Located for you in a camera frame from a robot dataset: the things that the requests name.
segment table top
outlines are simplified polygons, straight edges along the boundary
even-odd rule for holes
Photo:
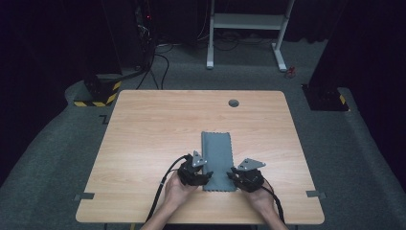
[[[266,163],[260,171],[287,224],[324,221],[318,197],[306,195],[315,188],[284,94],[233,90],[122,91],[84,191],[95,195],[80,202],[77,220],[144,222],[168,167],[182,155],[201,153],[202,131],[230,133],[235,166],[246,157]],[[240,190],[201,187],[169,222],[263,223]]]

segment white stand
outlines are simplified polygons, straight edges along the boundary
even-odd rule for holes
[[[272,43],[272,50],[275,54],[280,71],[285,72],[287,69],[281,53],[281,44],[294,2],[295,0],[289,0],[289,4],[287,5],[287,10],[284,15],[267,15],[214,13],[214,0],[212,0],[207,68],[214,68],[214,28],[276,30],[280,32],[277,43]]]

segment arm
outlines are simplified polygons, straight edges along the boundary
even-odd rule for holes
[[[141,230],[161,230],[172,214],[188,199],[197,186],[183,185],[176,172],[172,174],[165,186],[165,200]]]
[[[269,186],[268,183],[263,183],[263,187],[267,188],[270,191],[273,189]],[[273,230],[287,230],[288,228],[279,218],[277,212],[274,209],[274,198],[268,194],[263,189],[258,189],[252,193],[247,193],[242,191],[245,197],[250,202],[251,206],[260,214],[260,216],[265,220],[266,224],[270,229]]]

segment black cable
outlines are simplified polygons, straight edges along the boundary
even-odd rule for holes
[[[266,180],[265,178],[263,178],[263,179],[266,181],[266,183],[268,183],[269,187],[272,188],[272,186],[269,184],[268,180]],[[264,189],[266,192],[268,192],[272,197],[274,197],[275,203],[277,203],[277,208],[278,208],[278,212],[279,212],[280,219],[281,219],[281,221],[284,223],[283,208],[282,208],[282,206],[281,206],[281,201],[278,199],[278,197],[274,194],[273,191],[268,190],[267,188],[263,187],[262,185],[261,185],[261,187],[262,187],[262,189]]]
[[[146,219],[146,222],[152,217],[153,212],[155,211],[155,207],[156,207],[156,204],[157,204],[157,202],[158,202],[159,195],[161,194],[162,189],[164,188],[164,184],[165,184],[165,181],[167,180],[168,174],[169,174],[170,172],[172,172],[173,166],[175,166],[180,160],[186,159],[186,157],[188,157],[188,155],[183,155],[183,156],[179,157],[177,160],[175,160],[175,161],[173,162],[173,164],[169,167],[169,169],[167,170],[167,172],[165,173],[164,177],[162,177],[161,183],[159,184],[158,190],[156,191],[156,195],[155,195],[155,198],[154,198],[154,200],[153,200],[153,203],[152,203],[151,209],[150,209],[150,211],[149,211],[148,217],[147,217],[147,219]]]
[[[152,76],[152,79],[153,79],[153,82],[155,83],[156,89],[159,89],[158,82],[157,82],[156,79],[155,79],[155,75],[153,74],[152,69],[149,70],[149,73],[150,73],[151,76]]]
[[[162,52],[155,52],[155,54],[164,54],[164,53],[167,53],[167,52],[171,51],[171,50],[173,49],[173,47],[174,47],[173,43],[169,43],[169,44],[166,44],[166,45],[158,45],[158,47],[164,47],[164,46],[167,46],[167,45],[170,45],[170,48],[169,48],[168,50],[162,51]]]
[[[143,78],[141,79],[140,83],[138,84],[138,86],[137,86],[135,89],[139,89],[140,86],[141,86],[141,84],[143,84],[143,81],[144,81],[144,79],[146,78],[147,74],[149,73],[149,70],[150,70],[150,69],[148,69],[148,70],[146,71],[146,73],[144,74],[144,76],[143,76]]]
[[[165,80],[165,76],[167,75],[167,72],[169,69],[169,60],[165,56],[162,56],[162,55],[155,54],[155,56],[161,57],[167,61],[167,69],[165,70],[164,76],[161,79],[161,89],[164,89],[164,80]]]

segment folded cloth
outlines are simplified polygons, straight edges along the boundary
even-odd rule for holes
[[[207,160],[203,173],[214,172],[203,191],[234,192],[237,188],[227,176],[234,166],[230,133],[202,132],[202,156]]]

